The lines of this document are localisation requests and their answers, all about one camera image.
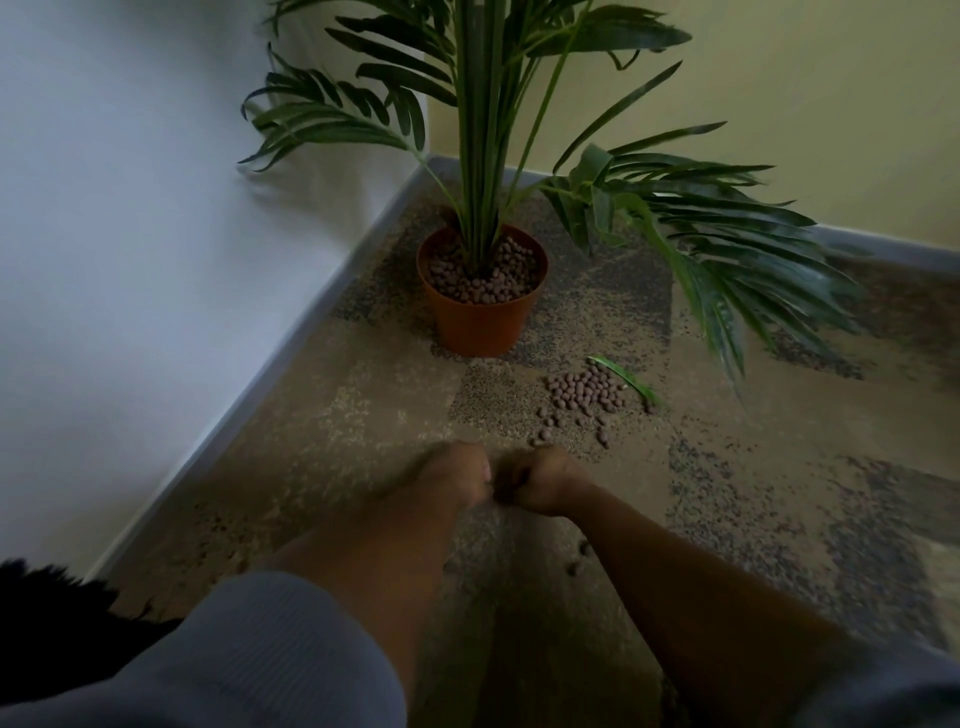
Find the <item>fist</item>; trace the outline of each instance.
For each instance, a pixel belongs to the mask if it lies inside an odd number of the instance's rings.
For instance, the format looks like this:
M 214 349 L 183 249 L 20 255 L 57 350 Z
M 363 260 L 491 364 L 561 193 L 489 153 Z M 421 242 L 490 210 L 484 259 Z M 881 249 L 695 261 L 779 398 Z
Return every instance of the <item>fist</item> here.
M 563 448 L 534 448 L 520 456 L 500 499 L 544 516 L 569 516 L 577 497 L 592 487 L 584 467 Z
M 443 446 L 423 466 L 417 480 L 456 489 L 467 508 L 491 495 L 490 458 L 481 443 L 453 442 Z

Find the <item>floor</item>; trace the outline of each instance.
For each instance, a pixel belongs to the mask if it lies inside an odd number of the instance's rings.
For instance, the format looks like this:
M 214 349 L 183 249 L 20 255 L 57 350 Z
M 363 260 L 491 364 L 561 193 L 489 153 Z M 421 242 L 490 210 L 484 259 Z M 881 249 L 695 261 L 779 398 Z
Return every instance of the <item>floor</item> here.
M 599 353 L 666 400 L 655 416 L 629 401 L 609 450 L 559 433 L 599 482 L 859 635 L 960 654 L 956 279 L 846 264 L 869 290 L 856 308 L 869 334 L 829 335 L 842 362 L 752 347 L 738 401 L 655 255 L 587 260 L 542 200 L 516 216 L 552 261 L 519 344 L 495 360 L 439 349 L 412 262 L 437 202 L 410 205 L 213 470 L 146 526 L 111 575 L 129 609 L 185 614 L 438 440 L 522 445 L 548 403 L 543 376 Z M 660 723 L 656 661 L 578 542 L 569 523 L 493 505 L 464 518 L 412 725 Z

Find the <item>orange plant pot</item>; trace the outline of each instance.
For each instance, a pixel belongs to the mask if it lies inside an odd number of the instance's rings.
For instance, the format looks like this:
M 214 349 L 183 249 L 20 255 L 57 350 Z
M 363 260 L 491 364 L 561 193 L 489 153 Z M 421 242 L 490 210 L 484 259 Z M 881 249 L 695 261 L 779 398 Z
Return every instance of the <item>orange plant pot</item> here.
M 457 235 L 451 228 L 434 232 L 417 250 L 417 272 L 437 320 L 440 343 L 461 356 L 500 356 L 512 349 L 543 290 L 549 266 L 543 246 L 511 225 L 504 225 L 503 231 L 518 245 L 532 250 L 540 265 L 537 287 L 526 296 L 506 303 L 461 303 L 444 296 L 427 282 L 434 251 Z

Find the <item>artificial palm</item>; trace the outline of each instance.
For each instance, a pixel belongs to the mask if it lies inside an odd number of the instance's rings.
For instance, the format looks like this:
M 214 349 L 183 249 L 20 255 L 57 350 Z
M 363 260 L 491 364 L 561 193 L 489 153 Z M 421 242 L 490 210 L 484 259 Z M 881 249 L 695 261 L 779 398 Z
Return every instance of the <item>artificial palm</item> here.
M 593 9 L 593 0 L 358 1 L 381 14 L 337 17 L 341 27 L 326 31 L 377 61 L 361 63 L 356 77 L 380 82 L 383 90 L 334 81 L 320 70 L 296 68 L 274 54 L 277 71 L 244 102 L 245 114 L 254 110 L 252 123 L 265 136 L 256 154 L 244 161 L 265 158 L 266 169 L 301 144 L 365 142 L 407 150 L 424 163 L 425 125 L 414 92 L 423 93 L 459 112 L 462 200 L 454 199 L 439 179 L 437 183 L 456 210 L 464 264 L 471 271 L 484 272 L 511 207 L 539 191 L 585 252 L 599 243 L 627 245 L 622 236 L 626 229 L 642 233 L 670 266 L 708 346 L 730 377 L 744 370 L 741 322 L 771 348 L 774 326 L 823 354 L 829 351 L 815 330 L 817 324 L 854 330 L 837 296 L 853 293 L 856 286 L 826 262 L 811 239 L 814 221 L 787 209 L 788 204 L 765 204 L 744 192 L 760 184 L 754 173 L 769 166 L 702 162 L 648 151 L 663 142 L 711 132 L 723 122 L 657 134 L 609 151 L 588 144 L 617 114 L 670 78 L 679 63 L 600 114 L 567 147 L 551 177 L 518 189 L 517 172 L 502 194 L 516 114 L 542 59 L 558 57 L 519 170 L 569 54 L 607 53 L 619 71 L 641 51 L 658 52 L 690 40 L 687 33 L 661 22 L 661 13 L 622 5 Z M 285 15 L 322 2 L 277 0 L 275 32 Z M 266 94 L 274 99 L 270 109 L 251 103 Z M 584 145 L 572 171 L 558 174 Z

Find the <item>pot rim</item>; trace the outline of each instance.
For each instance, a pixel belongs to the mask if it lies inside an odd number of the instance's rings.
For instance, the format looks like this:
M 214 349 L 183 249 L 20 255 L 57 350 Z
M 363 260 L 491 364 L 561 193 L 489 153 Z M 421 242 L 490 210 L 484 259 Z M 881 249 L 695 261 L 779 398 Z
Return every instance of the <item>pot rim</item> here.
M 418 278 L 420 278 L 420 282 L 423 283 L 423 285 L 425 285 L 425 286 L 426 286 L 427 288 L 429 288 L 431 291 L 433 291 L 434 293 L 436 293 L 438 296 L 443 296 L 445 303 L 447 303 L 447 304 L 459 305 L 459 306 L 463 306 L 463 307 L 466 307 L 466 308 L 474 308 L 474 307 L 478 307 L 478 306 L 479 306 L 479 307 L 483 307 L 483 308 L 497 308 L 498 306 L 501 306 L 501 305 L 513 305 L 513 304 L 519 303 L 519 302 L 521 302 L 521 301 L 525 301 L 526 299 L 529 299 L 531 296 L 537 296 L 537 295 L 539 295 L 539 294 L 540 294 L 540 290 L 542 289 L 543 285 L 546 283 L 547 276 L 550 274 L 550 258 L 549 258 L 549 257 L 547 256 L 547 254 L 546 254 L 546 249 L 543 248 L 542 243 L 540 243 L 540 241 L 539 241 L 536 237 L 534 237 L 533 235 L 531 235 L 529 232 L 524 231 L 524 230 L 521 230 L 520 228 L 518 228 L 518 227 L 516 227 L 516 226 L 507 225 L 506 223 L 504 223 L 504 224 L 503 224 L 503 230 L 505 231 L 505 230 L 507 230 L 507 229 L 512 230 L 512 231 L 519 232 L 519 233 L 521 233 L 521 234 L 523 234 L 523 235 L 526 235 L 528 238 L 530 238 L 531 240 L 533 240 L 533 241 L 540 247 L 540 251 L 543 253 L 543 261 L 544 261 L 544 263 L 545 263 L 545 265 L 544 265 L 544 267 L 543 267 L 543 278 L 540 279 L 540 283 L 537 284 L 537 287 L 534 288 L 532 291 L 530 291 L 530 293 L 528 293 L 526 296 L 520 296 L 520 298 L 518 298 L 518 299 L 513 299 L 512 301 L 505 301 L 505 302 L 503 302 L 503 303 L 500 303 L 500 302 L 497 302 L 497 303 L 464 303 L 463 301 L 456 301 L 455 299 L 451 299 L 451 298 L 448 297 L 446 294 L 443 294 L 443 293 L 441 293 L 440 291 L 438 291 L 438 290 L 434 287 L 434 285 L 433 285 L 432 283 L 430 283 L 429 280 L 427 280 L 426 278 L 423 277 L 423 271 L 420 269 L 420 256 L 423 255 L 423 249 L 426 247 L 426 244 L 434 237 L 434 235 L 437 235 L 437 234 L 440 233 L 440 232 L 446 232 L 446 231 L 453 230 L 453 228 L 451 228 L 450 226 L 445 226 L 445 227 L 443 227 L 443 228 L 440 228 L 440 229 L 437 230 L 437 231 L 431 232 L 429 235 L 427 235 L 425 238 L 423 238 L 423 242 L 421 242 L 420 245 L 417 247 L 417 257 L 416 257 L 416 262 L 417 262 L 417 276 L 418 276 Z

